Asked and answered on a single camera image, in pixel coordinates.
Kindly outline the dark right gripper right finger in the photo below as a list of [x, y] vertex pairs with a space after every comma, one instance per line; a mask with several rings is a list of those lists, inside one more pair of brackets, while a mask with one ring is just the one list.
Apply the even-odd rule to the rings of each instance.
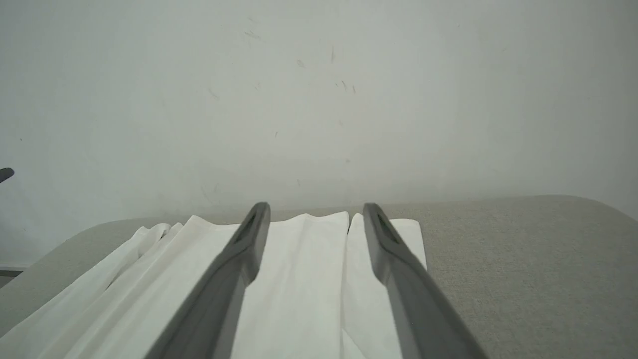
[[383, 209], [369, 202], [362, 215], [371, 267], [386, 288], [403, 359], [488, 359]]

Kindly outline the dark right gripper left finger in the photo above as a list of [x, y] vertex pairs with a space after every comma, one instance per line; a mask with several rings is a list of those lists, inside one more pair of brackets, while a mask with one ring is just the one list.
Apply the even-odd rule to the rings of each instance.
[[230, 359], [246, 288], [264, 257], [271, 210], [256, 203], [144, 359]]

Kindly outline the white long-sleeve garment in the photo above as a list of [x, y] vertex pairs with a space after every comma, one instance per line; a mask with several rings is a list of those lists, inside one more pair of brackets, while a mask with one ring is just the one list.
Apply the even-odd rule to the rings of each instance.
[[[140, 227], [0, 335], [0, 359], [145, 359], [238, 225], [192, 216]], [[301, 214], [269, 227], [231, 359], [402, 359], [361, 214]]]

